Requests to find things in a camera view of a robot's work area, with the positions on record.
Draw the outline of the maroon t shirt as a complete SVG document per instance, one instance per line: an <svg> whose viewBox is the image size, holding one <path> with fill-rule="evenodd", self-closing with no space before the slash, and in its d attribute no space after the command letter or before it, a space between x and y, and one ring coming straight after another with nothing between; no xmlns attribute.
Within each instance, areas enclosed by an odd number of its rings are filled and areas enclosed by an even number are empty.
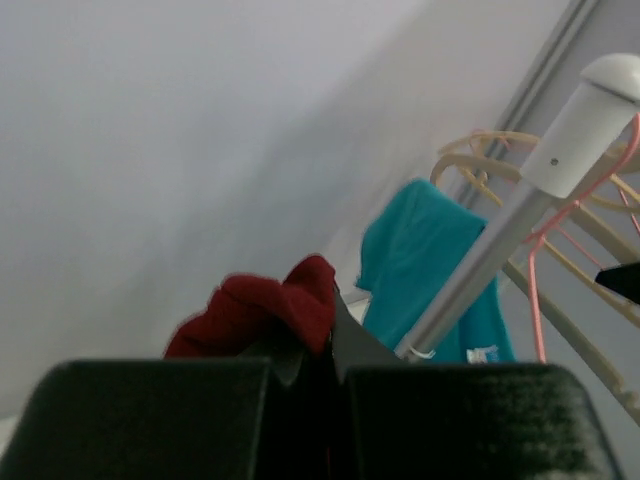
<svg viewBox="0 0 640 480"><path fill-rule="evenodd" d="M319 355L335 324L335 287L335 269L321 255L301 260L282 281L230 275L201 312L179 325L164 356L236 356L278 327Z"/></svg>

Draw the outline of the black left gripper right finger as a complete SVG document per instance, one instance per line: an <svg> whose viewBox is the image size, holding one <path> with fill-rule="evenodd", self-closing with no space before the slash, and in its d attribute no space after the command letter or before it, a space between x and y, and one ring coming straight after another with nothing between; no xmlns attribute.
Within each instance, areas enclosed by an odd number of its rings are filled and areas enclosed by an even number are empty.
<svg viewBox="0 0 640 480"><path fill-rule="evenodd" d="M619 479L578 379L557 365L411 365L336 301L334 479Z"/></svg>

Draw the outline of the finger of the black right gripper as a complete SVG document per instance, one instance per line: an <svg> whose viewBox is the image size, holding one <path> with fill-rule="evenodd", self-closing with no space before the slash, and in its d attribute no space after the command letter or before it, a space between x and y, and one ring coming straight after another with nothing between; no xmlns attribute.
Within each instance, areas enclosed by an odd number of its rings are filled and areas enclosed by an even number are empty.
<svg viewBox="0 0 640 480"><path fill-rule="evenodd" d="M640 264L629 263L601 270L595 283L631 301L640 304Z"/></svg>

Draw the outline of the teal t shirt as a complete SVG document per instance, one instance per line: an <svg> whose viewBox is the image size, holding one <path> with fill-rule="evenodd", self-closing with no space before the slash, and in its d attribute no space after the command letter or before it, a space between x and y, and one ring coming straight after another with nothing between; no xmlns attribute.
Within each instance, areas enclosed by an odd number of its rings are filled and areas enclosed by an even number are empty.
<svg viewBox="0 0 640 480"><path fill-rule="evenodd" d="M486 222L424 179L402 187L367 228L356 286L370 295L364 327L389 349L418 321ZM504 363L515 359L491 281L433 350L433 363Z"/></svg>

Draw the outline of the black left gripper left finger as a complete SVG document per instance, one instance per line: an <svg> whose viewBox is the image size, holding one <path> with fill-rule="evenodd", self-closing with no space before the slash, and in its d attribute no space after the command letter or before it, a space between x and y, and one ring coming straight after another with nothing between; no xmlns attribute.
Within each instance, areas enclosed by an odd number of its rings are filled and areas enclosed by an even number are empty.
<svg viewBox="0 0 640 480"><path fill-rule="evenodd" d="M35 386L5 479L316 479L326 356L74 360Z"/></svg>

